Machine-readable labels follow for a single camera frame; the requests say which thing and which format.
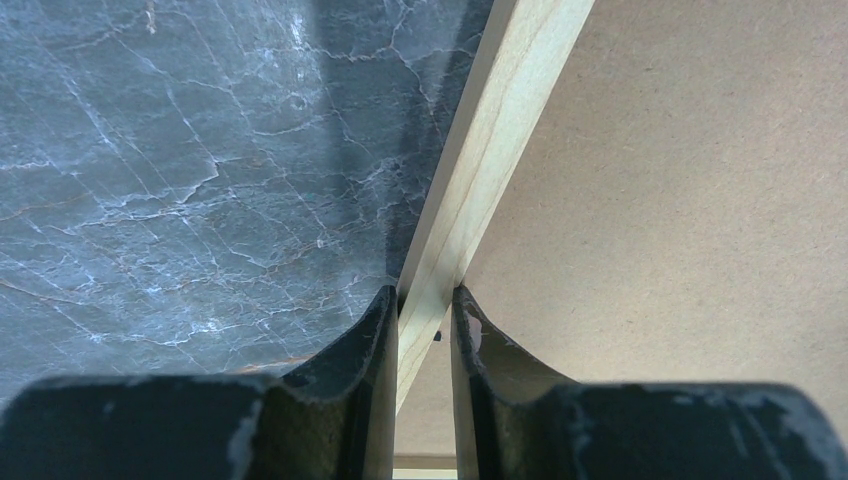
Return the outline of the brown backing board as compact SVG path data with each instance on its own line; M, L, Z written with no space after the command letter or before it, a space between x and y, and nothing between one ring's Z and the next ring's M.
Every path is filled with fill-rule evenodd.
M565 375L768 381L847 432L847 5L598 1L465 276Z

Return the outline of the wooden picture frame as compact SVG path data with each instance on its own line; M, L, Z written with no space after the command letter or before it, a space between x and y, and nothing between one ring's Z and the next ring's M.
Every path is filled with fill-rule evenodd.
M558 422L569 379L499 330L463 280L591 8L493 4L399 278L397 398L449 319L462 479L571 476Z

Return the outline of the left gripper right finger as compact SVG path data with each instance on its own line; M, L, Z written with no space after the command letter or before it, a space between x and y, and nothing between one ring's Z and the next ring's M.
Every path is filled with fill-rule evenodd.
M816 404L774 383L580 383L452 294L462 479L843 479L847 454Z

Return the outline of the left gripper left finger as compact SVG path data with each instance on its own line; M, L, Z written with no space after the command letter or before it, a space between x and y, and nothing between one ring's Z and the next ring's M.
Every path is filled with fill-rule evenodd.
M397 293L271 374L58 376L1 415L5 479L388 479Z

